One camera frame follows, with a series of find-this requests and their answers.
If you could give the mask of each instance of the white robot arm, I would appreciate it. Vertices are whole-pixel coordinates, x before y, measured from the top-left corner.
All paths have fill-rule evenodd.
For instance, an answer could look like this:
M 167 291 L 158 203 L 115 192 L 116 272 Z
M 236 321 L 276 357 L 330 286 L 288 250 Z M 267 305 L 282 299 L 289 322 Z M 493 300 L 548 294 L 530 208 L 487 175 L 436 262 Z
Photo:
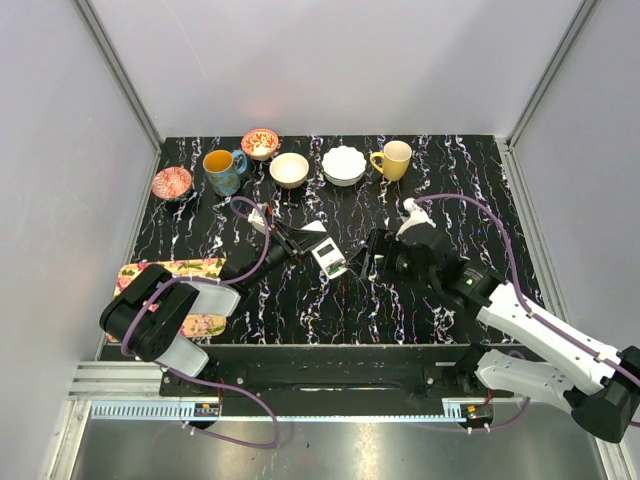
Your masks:
M 361 277 L 369 276 L 367 269 L 375 262 L 383 280 L 426 284 L 445 306 L 469 321 L 477 319 L 515 338 L 548 363 L 520 360 L 480 346 L 469 356 L 472 368 L 468 368 L 469 358 L 462 362 L 468 375 L 491 390 L 511 391 L 554 405 L 595 436 L 621 441 L 640 404 L 640 389 L 612 365 L 623 366 L 638 377 L 640 350 L 629 347 L 620 352 L 525 299 L 528 312 L 514 285 L 479 260 L 458 257 L 448 235 L 434 228 L 413 199 L 404 206 L 410 215 L 397 232 L 371 232 L 356 260 L 362 265 Z M 548 325 L 534 318 L 535 314 Z M 587 345 L 597 352 L 597 358 L 570 340 Z

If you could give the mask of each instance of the blue mug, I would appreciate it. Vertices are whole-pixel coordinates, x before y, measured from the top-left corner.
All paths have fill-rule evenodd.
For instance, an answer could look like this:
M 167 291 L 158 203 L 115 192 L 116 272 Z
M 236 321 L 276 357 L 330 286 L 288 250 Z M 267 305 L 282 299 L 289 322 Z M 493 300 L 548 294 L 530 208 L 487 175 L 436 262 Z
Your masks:
M 240 175 L 247 170 L 249 161 L 242 150 L 214 150 L 204 157 L 202 165 L 213 191 L 229 197 L 240 190 Z

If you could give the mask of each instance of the metal floor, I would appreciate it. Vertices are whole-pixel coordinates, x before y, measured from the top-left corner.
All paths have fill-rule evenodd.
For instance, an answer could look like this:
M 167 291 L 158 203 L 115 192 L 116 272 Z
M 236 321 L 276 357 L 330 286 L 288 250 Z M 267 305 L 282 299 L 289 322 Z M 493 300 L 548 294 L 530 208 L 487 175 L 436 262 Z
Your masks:
M 516 412 L 497 406 L 498 421 Z M 179 424 L 90 420 L 74 480 L 605 479 L 592 437 L 563 412 L 529 408 L 515 427 L 489 435 L 441 433 L 416 424 L 283 424 L 278 450 L 253 450 Z M 268 441 L 269 424 L 226 423 L 227 435 Z

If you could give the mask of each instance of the display screen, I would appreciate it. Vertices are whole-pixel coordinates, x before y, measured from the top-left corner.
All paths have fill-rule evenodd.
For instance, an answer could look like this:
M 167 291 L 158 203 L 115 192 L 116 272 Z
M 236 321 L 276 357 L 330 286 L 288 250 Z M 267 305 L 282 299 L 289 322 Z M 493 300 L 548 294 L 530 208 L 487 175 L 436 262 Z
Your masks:
M 332 250 L 334 250 L 333 245 L 331 245 L 331 244 L 325 245 L 320 250 L 318 250 L 318 256 L 319 257 L 324 257 L 327 253 L 329 253 Z

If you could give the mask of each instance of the bowl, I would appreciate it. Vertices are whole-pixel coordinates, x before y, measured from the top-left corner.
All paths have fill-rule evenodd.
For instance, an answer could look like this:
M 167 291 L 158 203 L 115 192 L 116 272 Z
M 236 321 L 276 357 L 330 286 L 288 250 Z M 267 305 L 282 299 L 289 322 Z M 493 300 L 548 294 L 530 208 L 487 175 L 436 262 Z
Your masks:
M 169 167 L 153 177 L 151 192 L 161 200 L 176 202 L 187 196 L 193 184 L 191 172 L 182 167 Z
M 278 136 L 268 128 L 256 128 L 242 137 L 242 151 L 254 160 L 264 161 L 278 148 Z
M 322 158 L 324 176 L 334 185 L 348 187 L 362 178 L 367 166 L 362 152 L 344 145 L 329 150 Z
M 297 153 L 282 153 L 269 165 L 269 173 L 282 188 L 298 188 L 307 179 L 309 162 Z
M 350 178 L 348 180 L 340 180 L 339 178 L 333 178 L 327 172 L 324 172 L 324 177 L 327 180 L 329 180 L 329 182 L 333 183 L 334 185 L 336 185 L 338 187 L 350 187 L 351 185 L 355 185 L 356 183 L 358 183 L 360 181 L 360 179 L 363 177 L 363 175 L 364 175 L 364 170 L 357 177 L 353 177 L 353 178 Z

